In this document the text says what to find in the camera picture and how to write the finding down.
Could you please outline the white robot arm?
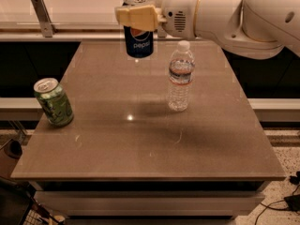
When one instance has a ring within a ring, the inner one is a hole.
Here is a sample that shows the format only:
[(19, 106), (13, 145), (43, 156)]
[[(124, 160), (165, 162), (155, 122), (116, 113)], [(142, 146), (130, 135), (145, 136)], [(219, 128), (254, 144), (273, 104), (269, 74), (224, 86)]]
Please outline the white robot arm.
[(284, 48), (300, 55), (300, 0), (148, 0), (117, 7), (115, 17), (138, 30), (212, 40), (248, 58), (267, 59)]

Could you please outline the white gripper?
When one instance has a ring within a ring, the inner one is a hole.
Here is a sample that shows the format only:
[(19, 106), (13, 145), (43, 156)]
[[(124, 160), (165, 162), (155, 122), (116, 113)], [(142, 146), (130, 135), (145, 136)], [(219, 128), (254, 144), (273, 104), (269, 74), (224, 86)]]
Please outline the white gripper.
[(196, 37), (194, 20), (200, 0), (149, 1), (152, 5), (117, 7), (114, 10), (116, 20), (123, 26), (150, 32), (162, 24), (162, 28), (172, 37)]

